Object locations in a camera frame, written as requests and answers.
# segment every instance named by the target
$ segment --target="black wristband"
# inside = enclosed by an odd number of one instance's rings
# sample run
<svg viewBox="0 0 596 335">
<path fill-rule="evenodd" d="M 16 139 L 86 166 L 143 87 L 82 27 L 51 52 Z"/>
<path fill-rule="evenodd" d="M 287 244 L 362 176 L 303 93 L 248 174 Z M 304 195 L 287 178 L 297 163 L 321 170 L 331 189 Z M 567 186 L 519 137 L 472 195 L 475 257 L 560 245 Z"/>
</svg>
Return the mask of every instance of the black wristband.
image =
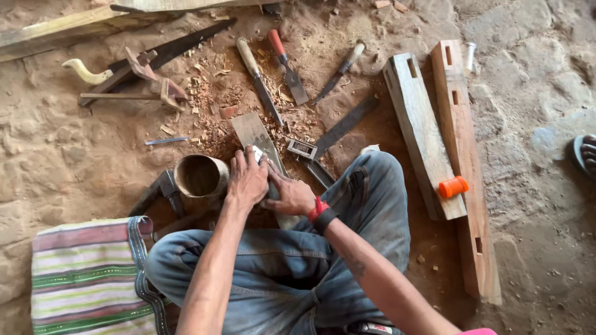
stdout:
<svg viewBox="0 0 596 335">
<path fill-rule="evenodd" d="M 333 208 L 329 207 L 319 214 L 312 225 L 315 227 L 315 230 L 319 232 L 319 234 L 323 235 L 331 220 L 335 219 L 336 217 L 337 213 L 333 210 Z"/>
</svg>

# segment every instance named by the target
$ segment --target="jeans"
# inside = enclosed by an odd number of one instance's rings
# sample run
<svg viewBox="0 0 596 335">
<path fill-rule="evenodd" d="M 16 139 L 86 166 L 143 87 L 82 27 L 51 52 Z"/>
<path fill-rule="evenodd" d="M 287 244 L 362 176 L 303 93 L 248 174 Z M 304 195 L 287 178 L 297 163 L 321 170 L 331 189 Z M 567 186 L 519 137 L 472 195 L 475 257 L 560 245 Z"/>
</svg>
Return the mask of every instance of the jeans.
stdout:
<svg viewBox="0 0 596 335">
<path fill-rule="evenodd" d="M 321 198 L 405 272 L 410 242 L 407 195 L 401 165 L 392 155 L 375 151 L 359 156 Z M 147 256 L 147 277 L 178 306 L 211 234 L 202 230 L 168 234 Z M 316 335 L 316 328 L 344 327 L 355 321 L 390 325 L 306 218 L 292 230 L 243 232 L 223 334 Z"/>
</svg>

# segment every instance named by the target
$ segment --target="wooden chisel handle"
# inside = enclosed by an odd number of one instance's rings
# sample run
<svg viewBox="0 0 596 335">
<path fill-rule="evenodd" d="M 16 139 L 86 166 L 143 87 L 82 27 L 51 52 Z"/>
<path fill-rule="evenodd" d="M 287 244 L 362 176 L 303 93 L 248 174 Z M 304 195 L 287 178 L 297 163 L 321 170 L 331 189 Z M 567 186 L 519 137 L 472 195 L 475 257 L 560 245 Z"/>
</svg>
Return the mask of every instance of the wooden chisel handle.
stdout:
<svg viewBox="0 0 596 335">
<path fill-rule="evenodd" d="M 246 38 L 240 37 L 236 40 L 236 46 L 242 56 L 242 60 L 246 65 L 246 68 L 249 70 L 250 75 L 255 77 L 260 77 L 259 67 L 257 66 L 257 62 L 254 60 L 253 53 L 249 48 L 249 45 L 246 43 Z"/>
<path fill-rule="evenodd" d="M 352 64 L 354 64 L 354 62 L 356 62 L 358 57 L 360 57 L 360 55 L 362 54 L 363 51 L 364 51 L 364 44 L 361 42 L 358 42 L 356 44 L 356 46 L 354 47 L 354 49 L 352 50 L 352 53 L 350 54 L 350 56 L 348 56 L 346 58 L 346 60 L 344 60 L 342 65 L 339 67 L 339 72 L 341 72 L 342 74 L 345 74 L 346 71 L 350 68 L 350 66 L 352 66 Z"/>
<path fill-rule="evenodd" d="M 271 29 L 269 31 L 269 33 L 267 33 L 267 37 L 269 38 L 269 41 L 271 42 L 271 46 L 273 47 L 273 50 L 275 50 L 275 53 L 277 54 L 277 56 L 279 56 L 280 59 L 283 57 L 287 60 L 288 57 L 285 54 L 284 45 L 281 44 L 280 36 L 277 33 L 277 30 Z"/>
</svg>

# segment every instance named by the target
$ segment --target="pink sleeve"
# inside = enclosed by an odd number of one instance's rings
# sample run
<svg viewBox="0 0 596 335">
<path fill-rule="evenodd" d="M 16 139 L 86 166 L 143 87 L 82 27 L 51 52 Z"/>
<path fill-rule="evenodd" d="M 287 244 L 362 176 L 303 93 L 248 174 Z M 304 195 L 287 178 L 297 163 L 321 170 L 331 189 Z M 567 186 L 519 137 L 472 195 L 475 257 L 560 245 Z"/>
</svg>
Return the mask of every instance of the pink sleeve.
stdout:
<svg viewBox="0 0 596 335">
<path fill-rule="evenodd" d="M 465 331 L 459 335 L 496 335 L 496 333 L 488 328 L 481 328 Z"/>
</svg>

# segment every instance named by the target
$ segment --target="red chisel handle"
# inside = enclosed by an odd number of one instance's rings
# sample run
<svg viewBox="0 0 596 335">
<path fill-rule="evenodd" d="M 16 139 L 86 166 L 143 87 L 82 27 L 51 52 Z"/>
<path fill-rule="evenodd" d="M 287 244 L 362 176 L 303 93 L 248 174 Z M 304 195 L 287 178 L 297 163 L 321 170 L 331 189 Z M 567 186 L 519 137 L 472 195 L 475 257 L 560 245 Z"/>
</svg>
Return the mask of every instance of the red chisel handle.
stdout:
<svg viewBox="0 0 596 335">
<path fill-rule="evenodd" d="M 277 54 L 277 56 L 280 57 L 280 60 L 285 59 L 287 61 L 288 57 L 285 54 L 285 49 L 283 44 L 281 44 L 281 40 L 280 40 L 280 36 L 277 33 L 276 29 L 271 29 L 269 31 L 269 33 L 267 33 L 267 37 L 269 38 L 269 41 L 271 42 L 271 46 L 273 47 L 273 50 L 275 50 L 275 53 Z"/>
</svg>

